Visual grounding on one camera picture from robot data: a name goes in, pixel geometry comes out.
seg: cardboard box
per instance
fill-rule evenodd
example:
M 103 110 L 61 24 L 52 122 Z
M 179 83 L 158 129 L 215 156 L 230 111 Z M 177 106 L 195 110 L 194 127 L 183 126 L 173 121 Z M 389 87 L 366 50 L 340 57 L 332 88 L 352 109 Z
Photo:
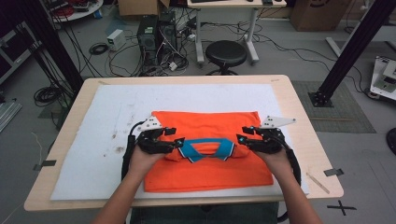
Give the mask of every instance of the cardboard box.
M 170 0 L 119 0 L 121 16 L 159 15 Z
M 352 0 L 297 0 L 290 22 L 297 31 L 334 30 Z

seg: wooden table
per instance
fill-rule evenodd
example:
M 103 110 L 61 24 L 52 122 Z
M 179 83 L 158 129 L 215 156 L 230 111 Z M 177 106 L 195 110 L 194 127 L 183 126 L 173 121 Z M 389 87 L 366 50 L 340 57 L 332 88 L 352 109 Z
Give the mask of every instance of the wooden table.
M 286 6 L 285 0 L 273 1 L 271 6 L 264 6 L 262 0 L 253 0 L 251 2 L 247 0 L 230 0 L 204 3 L 192 3 L 191 0 L 188 0 L 187 3 L 189 7 L 197 9 L 195 48 L 197 62 L 200 64 L 205 61 L 202 49 L 201 22 L 232 24 L 240 21 L 249 21 L 248 32 L 244 38 L 251 63 L 257 63 L 259 56 L 253 46 L 252 37 L 259 8 Z
M 58 180 L 64 158 L 73 144 L 78 127 L 83 121 L 100 85 L 167 85 L 167 84 L 270 84 L 274 90 L 278 106 L 285 118 L 296 118 L 295 124 L 288 126 L 294 148 L 299 150 L 299 163 L 302 173 L 309 173 L 306 182 L 309 187 L 309 199 L 336 198 L 344 194 L 337 176 L 326 176 L 323 171 L 332 169 L 329 159 L 306 115 L 300 100 L 288 77 L 282 75 L 267 76 L 213 76 L 213 77 L 114 77 L 91 78 L 84 82 L 78 97 L 62 127 L 47 161 L 55 160 L 54 166 L 43 167 L 33 188 L 26 199 L 27 211 L 48 211 L 60 209 L 99 208 L 105 200 L 93 201 L 51 201 L 50 195 Z M 282 201 L 282 197 L 227 197 L 204 199 L 156 199 L 135 200 L 132 206 L 155 206 L 169 204 L 205 204 L 205 203 L 252 203 Z

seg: white bracket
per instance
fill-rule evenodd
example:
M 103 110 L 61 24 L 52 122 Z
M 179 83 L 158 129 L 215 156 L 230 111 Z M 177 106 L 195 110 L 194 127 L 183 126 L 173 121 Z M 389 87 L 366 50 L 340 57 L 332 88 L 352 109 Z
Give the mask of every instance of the white bracket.
M 155 117 L 151 116 L 144 123 L 142 123 L 137 130 L 140 132 L 161 129 L 163 126 L 161 125 L 160 121 Z
M 284 125 L 288 125 L 291 123 L 295 123 L 296 119 L 285 119 L 285 118 L 278 118 L 278 117 L 271 117 L 268 116 L 260 126 L 261 129 L 273 129 L 278 128 Z

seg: orange shirt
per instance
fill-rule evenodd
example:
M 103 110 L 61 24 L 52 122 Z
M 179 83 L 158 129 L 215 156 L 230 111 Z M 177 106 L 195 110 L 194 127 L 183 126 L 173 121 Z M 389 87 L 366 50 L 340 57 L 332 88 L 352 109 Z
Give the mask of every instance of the orange shirt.
M 234 142 L 233 154 L 227 160 L 205 157 L 196 162 L 184 158 L 174 149 L 157 161 L 145 178 L 147 192 L 186 192 L 210 189 L 234 189 L 273 185 L 272 174 L 264 161 L 247 147 L 237 144 L 236 134 L 243 126 L 260 126 L 257 112 L 189 113 L 154 111 L 163 127 L 177 128 L 176 134 L 160 137 L 173 141 L 200 138 L 227 138 Z M 260 139 L 258 135 L 249 138 Z M 193 144 L 204 155 L 213 155 L 219 143 Z

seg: round stool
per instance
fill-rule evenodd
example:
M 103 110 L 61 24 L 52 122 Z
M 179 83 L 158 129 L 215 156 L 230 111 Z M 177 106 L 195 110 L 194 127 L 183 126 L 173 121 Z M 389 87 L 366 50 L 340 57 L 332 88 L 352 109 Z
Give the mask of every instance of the round stool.
M 206 74 L 207 76 L 214 73 L 220 73 L 222 76 L 238 75 L 228 69 L 244 63 L 248 57 L 242 45 L 230 40 L 220 40 L 211 43 L 206 48 L 205 55 L 211 63 L 219 67 L 219 69 Z

